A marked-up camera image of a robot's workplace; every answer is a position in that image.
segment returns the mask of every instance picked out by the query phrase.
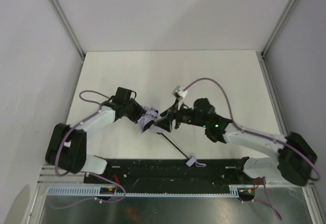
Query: white table surface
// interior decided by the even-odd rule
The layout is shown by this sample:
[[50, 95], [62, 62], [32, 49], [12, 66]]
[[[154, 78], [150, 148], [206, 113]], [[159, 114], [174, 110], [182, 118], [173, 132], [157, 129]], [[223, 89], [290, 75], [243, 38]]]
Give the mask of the white table surface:
[[[225, 89], [236, 121], [246, 127], [268, 133], [280, 133], [271, 101], [253, 50], [221, 51], [123, 51], [88, 52], [74, 94], [68, 123], [80, 121], [97, 107], [78, 95], [96, 90], [108, 96], [117, 87], [137, 92], [136, 101], [145, 106], [166, 110], [174, 102], [172, 90], [185, 87], [200, 77], [216, 79]], [[97, 101], [104, 98], [85, 94]], [[207, 97], [215, 111], [229, 118], [222, 92], [209, 81], [189, 89], [185, 103], [193, 106], [197, 98]], [[188, 156], [200, 158], [265, 157], [241, 146], [211, 142], [204, 128], [182, 124], [166, 135]], [[140, 133], [138, 125], [122, 118], [106, 126], [88, 140], [88, 154], [106, 158], [184, 158], [162, 136], [151, 131]]]

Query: purple cloth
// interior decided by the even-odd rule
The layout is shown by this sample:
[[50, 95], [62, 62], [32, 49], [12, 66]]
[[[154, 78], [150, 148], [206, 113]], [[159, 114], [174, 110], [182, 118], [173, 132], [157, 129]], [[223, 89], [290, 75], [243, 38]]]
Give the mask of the purple cloth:
[[[157, 121], [160, 119], [158, 114], [158, 110], [152, 107], [143, 107], [146, 110], [146, 113], [138, 120], [138, 125], [141, 133], [144, 132], [144, 127], [151, 121]], [[162, 133], [163, 129], [157, 126], [151, 125], [149, 128], [151, 131], [155, 133]]]

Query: metal frame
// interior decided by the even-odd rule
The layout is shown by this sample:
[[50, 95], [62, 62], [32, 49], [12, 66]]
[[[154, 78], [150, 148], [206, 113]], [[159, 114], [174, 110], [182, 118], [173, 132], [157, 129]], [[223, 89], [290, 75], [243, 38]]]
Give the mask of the metal frame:
[[70, 113], [73, 97], [75, 95], [75, 92], [76, 92], [76, 89], [77, 89], [77, 84], [78, 84], [78, 81], [79, 81], [79, 78], [80, 78], [80, 74], [81, 74], [82, 69], [83, 69], [83, 64], [84, 64], [84, 60], [82, 60], [81, 64], [78, 67], [76, 80], [74, 82], [74, 86], [73, 86], [73, 89], [71, 91], [70, 98], [69, 98], [68, 107], [67, 107], [65, 115], [64, 115], [64, 119], [63, 119], [64, 123], [66, 123], [67, 120], [68, 120], [68, 116], [69, 116], [69, 113]]
[[53, 10], [55, 11], [59, 21], [61, 22], [62, 27], [65, 29], [65, 31], [66, 31], [72, 45], [77, 50], [80, 58], [82, 60], [84, 60], [85, 59], [85, 53], [84, 53], [84, 51], [83, 51], [83, 49], [82, 49], [76, 35], [75, 35], [75, 33], [73, 32], [66, 15], [64, 14], [62, 8], [60, 7], [58, 0], [49, 0], [49, 2], [52, 5]]
[[286, 4], [283, 13], [281, 14], [281, 17], [279, 18], [278, 22], [276, 23], [273, 31], [271, 32], [271, 35], [269, 36], [268, 41], [266, 42], [263, 50], [262, 50], [262, 55], [265, 57], [265, 55], [268, 53], [270, 50], [270, 47], [273, 45], [275, 42], [276, 38], [280, 34], [280, 31], [284, 27], [285, 23], [289, 19], [290, 15], [292, 14], [295, 6], [298, 4], [299, 0], [289, 0], [288, 3]]
[[[182, 193], [178, 194], [178, 197], [183, 198], [238, 198], [238, 189], [237, 187], [229, 187], [230, 193], [200, 193], [200, 194], [191, 194], [191, 193]], [[50, 186], [47, 191], [48, 196], [85, 196], [85, 197], [95, 197], [101, 195], [102, 197], [122, 197], [123, 193], [100, 193], [100, 186]], [[127, 197], [159, 197], [159, 198], [175, 198], [176, 194], [174, 193], [127, 193]]]
[[27, 216], [24, 224], [39, 224], [47, 194], [46, 186], [37, 186], [35, 189], [34, 202], [30, 214]]
[[326, 223], [325, 214], [315, 185], [302, 189], [310, 212], [312, 223]]
[[264, 80], [266, 83], [267, 91], [269, 94], [271, 105], [274, 110], [274, 114], [276, 116], [276, 121], [279, 126], [280, 132], [283, 135], [287, 135], [289, 133], [289, 130], [286, 126], [286, 121], [284, 118], [284, 113], [281, 108], [280, 99], [277, 95], [276, 88], [275, 88], [273, 79], [271, 77], [269, 68], [268, 68], [267, 63], [266, 63], [265, 59], [263, 58], [262, 54], [257, 53], [257, 58], [258, 58], [258, 62], [260, 65], [261, 72], [263, 74], [263, 77], [264, 77]]

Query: wire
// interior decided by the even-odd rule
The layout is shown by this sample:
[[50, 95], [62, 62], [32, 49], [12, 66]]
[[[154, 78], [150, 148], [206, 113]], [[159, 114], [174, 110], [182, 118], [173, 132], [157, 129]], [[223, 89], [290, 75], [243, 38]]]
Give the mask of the wire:
[[255, 188], [254, 188], [254, 190], [256, 190], [258, 187], [259, 187], [259, 182], [256, 180], [256, 179], [254, 179], [254, 183], [255, 183]]
[[251, 192], [251, 191], [256, 190], [259, 187], [259, 182], [256, 179], [253, 179], [253, 182], [254, 182], [254, 186], [252, 188], [249, 188], [247, 190], [245, 190], [245, 189], [239, 190], [239, 192]]
[[183, 104], [181, 104], [181, 107], [186, 107], [186, 108], [189, 108], [189, 107], [188, 107], [188, 105], [186, 105], [186, 104], [184, 104], [184, 103], [183, 103]]
[[119, 183], [116, 183], [114, 181], [111, 181], [111, 180], [109, 180], [107, 178], [104, 178], [104, 177], [102, 177], [102, 176], [100, 176], [98, 174], [92, 173], [92, 172], [89, 172], [89, 174], [90, 175], [93, 175], [93, 176], [95, 176], [95, 177], [97, 177], [99, 179], [102, 179], [102, 180], [104, 180], [106, 182], [113, 183], [113, 184], [115, 184], [117, 186], [117, 188], [120, 187], [122, 189], [122, 191], [123, 191], [123, 196], [120, 197], [117, 200], [103, 200], [103, 199], [99, 199], [97, 197], [89, 197], [89, 198], [84, 198], [82, 200], [79, 200], [79, 201], [77, 201], [75, 203], [72, 203], [70, 205], [60, 206], [60, 207], [52, 205], [51, 202], [50, 202], [50, 199], [48, 199], [48, 202], [47, 203], [49, 204], [49, 206], [51, 208], [53, 208], [53, 209], [56, 209], [56, 210], [64, 210], [64, 209], [68, 209], [70, 207], [76, 206], [76, 205], [78, 205], [78, 204], [80, 204], [80, 203], [82, 203], [84, 201], [88, 201], [88, 200], [98, 200], [100, 203], [102, 203], [102, 202], [104, 202], [104, 203], [116, 203], [116, 202], [119, 202], [119, 201], [123, 200], [126, 197], [126, 195], [127, 195], [126, 190]]
[[254, 203], [254, 202], [256, 202], [256, 203], [264, 204], [264, 205], [266, 205], [266, 206], [268, 206], [268, 207], [270, 207], [272, 209], [273, 213], [275, 214], [275, 216], [276, 216], [276, 218], [278, 220], [282, 220], [282, 217], [281, 217], [280, 213], [275, 209], [274, 205], [270, 201], [270, 197], [269, 197], [269, 194], [268, 194], [267, 188], [266, 188], [266, 178], [263, 177], [262, 179], [263, 179], [263, 185], [264, 185], [265, 195], [267, 197], [267, 201], [268, 202], [265, 201], [265, 200], [249, 200], [249, 201], [244, 201], [240, 197], [238, 199], [241, 201], [241, 203]]
[[169, 141], [181, 154], [183, 154], [183, 156], [184, 157], [186, 157], [186, 159], [189, 159], [189, 157], [188, 156], [186, 156], [186, 154], [185, 153], [183, 153], [182, 151], [181, 151], [181, 149], [179, 149], [179, 147], [178, 146], [176, 146], [167, 136], [165, 136], [163, 133], [161, 133], [161, 135], [167, 140], [167, 141]]
[[212, 78], [207, 78], [207, 77], [203, 77], [203, 78], [199, 78], [197, 80], [194, 80], [193, 82], [191, 82], [188, 86], [186, 86], [184, 88], [184, 90], [186, 91], [187, 89], [189, 89], [192, 85], [194, 85], [195, 83], [201, 81], [201, 80], [209, 80], [213, 83], [215, 83], [219, 88], [220, 90], [222, 91], [225, 99], [226, 99], [226, 102], [227, 102], [227, 105], [228, 105], [228, 109], [229, 109], [229, 113], [230, 113], [230, 117], [231, 117], [231, 120], [232, 120], [232, 123], [233, 125], [235, 126], [235, 128], [237, 128], [239, 131], [242, 131], [243, 133], [247, 133], [247, 134], [250, 134], [250, 135], [253, 135], [253, 136], [257, 136], [257, 137], [260, 137], [260, 138], [263, 138], [263, 139], [267, 139], [271, 142], [275, 142], [275, 143], [278, 143], [278, 144], [281, 144], [283, 145], [284, 147], [287, 147], [289, 149], [291, 149], [292, 151], [294, 151], [296, 154], [298, 154], [303, 160], [305, 160], [309, 165], [310, 167], [314, 170], [314, 172], [316, 173], [317, 175], [317, 178], [316, 178], [316, 181], [317, 180], [320, 180], [321, 178], [321, 175], [320, 175], [320, 172], [319, 170], [316, 168], [316, 166], [303, 154], [301, 153], [298, 149], [296, 149], [295, 147], [287, 144], [287, 143], [284, 143], [278, 139], [275, 139], [271, 136], [266, 136], [266, 135], [263, 135], [263, 134], [260, 134], [260, 133], [257, 133], [257, 132], [253, 132], [253, 131], [250, 131], [250, 130], [247, 130], [247, 129], [244, 129], [244, 128], [241, 128], [240, 126], [238, 126], [238, 124], [235, 122], [234, 120], [234, 117], [233, 117], [233, 113], [232, 113], [232, 109], [231, 109], [231, 105], [230, 105], [230, 101], [229, 101], [229, 98], [228, 96], [226, 95], [226, 92], [225, 90], [222, 88], [222, 86], [214, 79]]
[[313, 182], [317, 182], [317, 181], [319, 181], [319, 179], [318, 178], [313, 178], [313, 177], [309, 177], [309, 180], [311, 180], [311, 181], [313, 181]]
[[135, 92], [135, 91], [131, 91], [132, 93], [134, 93], [134, 100], [136, 99], [136, 97], [137, 97], [137, 93]]
[[[66, 133], [66, 135], [63, 137], [63, 139], [62, 139], [62, 141], [61, 141], [61, 143], [59, 145], [59, 149], [58, 149], [58, 152], [57, 152], [57, 155], [56, 155], [56, 159], [55, 159], [55, 172], [56, 172], [56, 175], [59, 176], [59, 177], [65, 176], [66, 174], [69, 173], [68, 171], [66, 171], [65, 173], [62, 173], [62, 174], [59, 173], [59, 159], [60, 159], [60, 154], [62, 152], [63, 146], [65, 144], [65, 141], [67, 140], [67, 138], [69, 137], [69, 135], [74, 131], [74, 129], [76, 129], [78, 126], [82, 125], [84, 122], [86, 122], [86, 121], [90, 120], [91, 118], [95, 117], [98, 113], [101, 113], [101, 109], [102, 109], [101, 103], [99, 103], [97, 101], [94, 101], [94, 100], [85, 99], [85, 98], [82, 97], [82, 94], [83, 93], [86, 93], [86, 92], [96, 93], [96, 94], [101, 95], [101, 96], [103, 96], [105, 98], [111, 99], [110, 97], [108, 97], [108, 96], [106, 96], [106, 95], [104, 95], [102, 93], [99, 93], [97, 91], [92, 91], [92, 90], [85, 90], [85, 91], [82, 91], [79, 94], [79, 97], [80, 97], [81, 100], [83, 100], [85, 102], [89, 102], [89, 103], [95, 103], [95, 104], [97, 104], [99, 106], [99, 109], [98, 109], [98, 111], [96, 111], [95, 113], [93, 113], [90, 116], [86, 117], [85, 119], [83, 119], [82, 121], [80, 121], [79, 123], [77, 123], [76, 125], [72, 126], [69, 129], [69, 131]], [[105, 203], [116, 203], [116, 202], [119, 202], [119, 201], [123, 200], [126, 197], [126, 194], [127, 194], [126, 193], [126, 190], [123, 188], [123, 186], [120, 185], [118, 178], [117, 178], [117, 182], [114, 182], [114, 181], [111, 181], [111, 180], [109, 180], [109, 179], [107, 179], [107, 178], [105, 178], [103, 176], [100, 176], [100, 175], [98, 175], [96, 173], [93, 173], [93, 172], [84, 172], [84, 173], [89, 174], [89, 175], [93, 175], [93, 176], [95, 176], [95, 177], [97, 177], [99, 179], [102, 179], [103, 181], [106, 181], [106, 182], [109, 182], [111, 184], [114, 184], [114, 185], [116, 185], [117, 188], [120, 187], [121, 190], [123, 191], [123, 196], [121, 198], [119, 198], [117, 200], [100, 200], [100, 203], [102, 203], [102, 202], [105, 202]], [[85, 198], [85, 199], [82, 199], [80, 201], [77, 201], [77, 202], [75, 202], [75, 203], [73, 203], [71, 205], [63, 206], [63, 207], [55, 207], [50, 202], [48, 202], [48, 204], [52, 208], [54, 208], [54, 209], [61, 210], [61, 209], [70, 208], [70, 207], [75, 206], [75, 205], [77, 205], [77, 204], [79, 204], [81, 202], [84, 202], [84, 201], [87, 201], [87, 200], [92, 200], [92, 199], [94, 199], [94, 198], [93, 197], [91, 197], [91, 198]]]
[[270, 197], [269, 197], [269, 193], [267, 192], [267, 187], [266, 187], [266, 177], [263, 177], [263, 185], [264, 185], [264, 191], [265, 191], [265, 195], [267, 197], [269, 206], [271, 207], [271, 209], [273, 210], [275, 216], [277, 217], [278, 220], [282, 220], [281, 215], [279, 214], [279, 212], [275, 209], [274, 205], [272, 204], [272, 202], [270, 201]]
[[114, 174], [112, 177], [116, 180], [117, 183], [120, 184], [120, 181], [119, 181], [118, 176], [116, 174]]

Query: purple cable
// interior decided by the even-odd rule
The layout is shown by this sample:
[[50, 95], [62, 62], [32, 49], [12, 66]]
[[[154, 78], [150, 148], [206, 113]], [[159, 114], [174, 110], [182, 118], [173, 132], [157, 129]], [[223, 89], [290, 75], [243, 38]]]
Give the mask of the purple cable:
[[254, 202], [257, 202], [257, 203], [261, 203], [263, 205], [266, 205], [266, 206], [270, 207], [273, 210], [273, 212], [274, 212], [274, 214], [275, 214], [275, 216], [277, 217], [278, 220], [282, 220], [282, 217], [281, 217], [280, 213], [275, 209], [274, 205], [270, 201], [270, 197], [269, 197], [269, 194], [268, 194], [267, 188], [266, 188], [266, 178], [263, 177], [262, 179], [263, 179], [263, 185], [264, 185], [265, 195], [267, 197], [268, 202], [266, 202], [265, 200], [249, 200], [249, 201], [243, 201], [240, 197], [239, 197], [239, 200], [242, 203], [254, 203]]
[[[62, 173], [62, 174], [59, 173], [59, 159], [60, 159], [60, 154], [61, 154], [61, 152], [62, 152], [63, 146], [64, 146], [65, 141], [67, 140], [68, 136], [69, 136], [69, 135], [73, 132], [73, 130], [76, 129], [79, 125], [81, 125], [82, 123], [84, 123], [84, 122], [90, 120], [91, 118], [93, 118], [94, 116], [96, 116], [98, 113], [101, 113], [101, 109], [102, 109], [102, 105], [101, 105], [101, 103], [99, 103], [99, 102], [97, 102], [97, 101], [94, 101], [94, 100], [85, 99], [85, 98], [82, 97], [82, 94], [83, 94], [83, 93], [86, 93], [86, 92], [96, 93], [96, 94], [98, 94], [98, 95], [101, 95], [101, 96], [103, 96], [103, 97], [105, 97], [105, 98], [110, 99], [110, 97], [108, 97], [108, 96], [106, 96], [106, 95], [104, 95], [104, 94], [102, 94], [102, 93], [99, 93], [99, 92], [97, 92], [97, 91], [92, 91], [92, 90], [85, 90], [85, 91], [82, 91], [82, 92], [79, 94], [79, 97], [80, 97], [81, 100], [83, 100], [83, 101], [85, 101], [85, 102], [89, 102], [89, 103], [95, 103], [95, 104], [97, 104], [97, 105], [99, 106], [99, 109], [98, 109], [98, 111], [96, 111], [95, 113], [91, 114], [90, 116], [86, 117], [85, 119], [83, 119], [82, 121], [80, 121], [79, 123], [77, 123], [76, 125], [74, 125], [73, 127], [71, 127], [70, 130], [66, 133], [66, 135], [65, 135], [64, 138], [62, 139], [62, 141], [61, 141], [61, 143], [60, 143], [60, 146], [59, 146], [59, 149], [58, 149], [58, 152], [57, 152], [57, 155], [56, 155], [56, 159], [55, 159], [55, 172], [56, 172], [56, 175], [59, 176], [59, 177], [63, 177], [63, 176], [65, 176], [66, 174], [69, 173], [68, 171], [66, 171], [65, 173]], [[93, 175], [93, 176], [95, 176], [95, 177], [97, 177], [97, 178], [99, 178], [99, 179], [102, 179], [102, 180], [104, 180], [104, 181], [106, 181], [106, 182], [109, 182], [109, 183], [115, 184], [116, 186], [120, 187], [120, 188], [122, 189], [122, 191], [123, 191], [123, 196], [122, 196], [121, 198], [117, 199], [117, 200], [113, 200], [113, 201], [109, 201], [109, 200], [107, 200], [107, 201], [106, 201], [106, 200], [100, 200], [100, 201], [105, 202], [105, 203], [116, 203], [116, 202], [119, 202], [119, 201], [123, 200], [123, 199], [126, 197], [126, 190], [125, 190], [125, 189], [124, 189], [120, 184], [118, 184], [118, 183], [116, 183], [116, 182], [114, 182], [114, 181], [111, 181], [111, 180], [109, 180], [109, 179], [107, 179], [107, 178], [104, 178], [104, 177], [102, 177], [102, 176], [100, 176], [100, 175], [98, 175], [98, 174], [96, 174], [96, 173], [89, 172], [89, 174], [90, 174], [90, 175]], [[91, 200], [91, 199], [94, 199], [94, 198], [85, 198], [85, 199], [82, 199], [82, 200], [80, 200], [80, 201], [77, 201], [77, 202], [74, 203], [74, 204], [71, 204], [71, 205], [68, 205], [68, 206], [64, 206], [64, 207], [55, 207], [55, 206], [51, 205], [51, 203], [49, 203], [49, 202], [48, 202], [48, 203], [49, 203], [49, 205], [50, 205], [52, 208], [60, 210], [60, 209], [70, 208], [70, 207], [75, 206], [75, 205], [77, 205], [77, 204], [79, 204], [79, 203], [81, 203], [81, 202], [84, 202], [84, 201], [86, 201], [86, 200]]]
[[256, 132], [253, 132], [253, 131], [250, 131], [250, 130], [246, 130], [246, 129], [243, 129], [241, 128], [240, 126], [238, 126], [233, 118], [233, 113], [232, 113], [232, 109], [231, 109], [231, 105], [230, 105], [230, 101], [229, 101], [229, 98], [228, 96], [226, 95], [226, 92], [224, 91], [224, 89], [222, 88], [222, 86], [214, 79], [212, 78], [207, 78], [207, 77], [204, 77], [204, 78], [199, 78], [197, 80], [194, 80], [192, 83], [190, 83], [188, 86], [186, 86], [184, 88], [184, 90], [188, 90], [192, 85], [194, 85], [195, 83], [201, 81], [201, 80], [209, 80], [213, 83], [215, 83], [222, 91], [225, 99], [226, 99], [226, 102], [228, 104], [228, 108], [229, 108], [229, 113], [230, 113], [230, 116], [231, 116], [231, 120], [232, 120], [232, 123], [233, 125], [235, 126], [235, 128], [237, 128], [238, 130], [242, 131], [243, 133], [247, 133], [247, 134], [250, 134], [250, 135], [253, 135], [253, 136], [258, 136], [258, 137], [261, 137], [261, 138], [264, 138], [264, 139], [267, 139], [267, 140], [270, 140], [272, 142], [275, 142], [275, 143], [278, 143], [278, 144], [281, 144], [283, 145], [284, 147], [287, 147], [289, 149], [291, 149], [292, 151], [294, 151], [296, 154], [298, 154], [302, 159], [304, 159], [310, 166], [311, 168], [314, 170], [314, 172], [316, 173], [317, 175], [317, 179], [316, 181], [319, 181], [320, 178], [321, 178], [321, 175], [320, 175], [320, 172], [319, 170], [316, 168], [316, 166], [303, 154], [301, 153], [298, 149], [294, 148], [293, 146], [291, 145], [288, 145], [287, 143], [284, 143], [280, 140], [277, 140], [277, 139], [274, 139], [273, 137], [271, 136], [266, 136], [266, 135], [263, 135], [263, 134], [260, 134], [260, 133], [256, 133]]
[[77, 201], [77, 202], [75, 202], [73, 204], [70, 204], [70, 205], [67, 205], [67, 206], [62, 206], [62, 207], [57, 207], [57, 206], [52, 205], [51, 202], [50, 202], [50, 199], [49, 199], [47, 201], [47, 203], [49, 204], [49, 206], [51, 208], [53, 208], [53, 209], [56, 209], [56, 210], [64, 210], [64, 209], [68, 209], [70, 207], [73, 207], [75, 205], [78, 205], [78, 204], [80, 204], [80, 203], [82, 203], [84, 201], [88, 201], [88, 200], [98, 200], [98, 201], [100, 201], [100, 202], [102, 201], [104, 203], [116, 203], [116, 202], [119, 202], [119, 201], [123, 200], [126, 197], [126, 195], [127, 195], [126, 190], [119, 183], [114, 182], [114, 181], [111, 181], [111, 180], [109, 180], [107, 178], [104, 178], [104, 177], [102, 177], [102, 176], [100, 176], [98, 174], [92, 173], [92, 172], [89, 172], [89, 174], [90, 175], [93, 175], [93, 176], [95, 176], [95, 177], [97, 177], [99, 179], [102, 179], [102, 180], [104, 180], [106, 182], [115, 184], [116, 186], [120, 187], [122, 189], [122, 191], [123, 191], [123, 196], [121, 198], [117, 199], [117, 200], [102, 200], [102, 199], [99, 199], [99, 198], [96, 198], [96, 197], [89, 197], [89, 198], [84, 198], [82, 200], [79, 200], [79, 201]]
[[76, 125], [74, 125], [73, 127], [70, 128], [70, 130], [66, 133], [66, 135], [64, 136], [64, 138], [62, 139], [61, 143], [60, 143], [60, 146], [59, 146], [59, 149], [58, 149], [58, 152], [57, 152], [57, 155], [56, 155], [56, 160], [55, 160], [55, 172], [56, 172], [56, 175], [58, 177], [63, 177], [65, 176], [66, 174], [68, 174], [69, 172], [66, 171], [65, 173], [62, 173], [60, 174], [59, 173], [59, 158], [60, 158], [60, 155], [61, 155], [61, 152], [62, 152], [62, 149], [63, 149], [63, 146], [65, 144], [65, 141], [67, 140], [67, 138], [69, 137], [69, 135], [74, 131], [74, 129], [76, 129], [78, 126], [80, 126], [82, 123], [90, 120], [91, 118], [93, 118], [94, 116], [96, 116], [98, 113], [101, 112], [101, 109], [102, 109], [102, 104], [97, 102], [97, 101], [94, 101], [94, 100], [89, 100], [89, 99], [86, 99], [86, 98], [83, 98], [82, 97], [82, 94], [84, 93], [96, 93], [98, 95], [101, 95], [105, 98], [108, 98], [110, 99], [108, 96], [102, 94], [102, 93], [99, 93], [97, 91], [93, 91], [93, 90], [85, 90], [85, 91], [82, 91], [80, 94], [79, 94], [79, 97], [81, 100], [85, 101], [85, 102], [89, 102], [89, 103], [95, 103], [99, 106], [99, 109], [97, 112], [91, 114], [90, 116], [86, 117], [85, 119], [83, 119], [82, 121], [80, 121], [79, 123], [77, 123]]

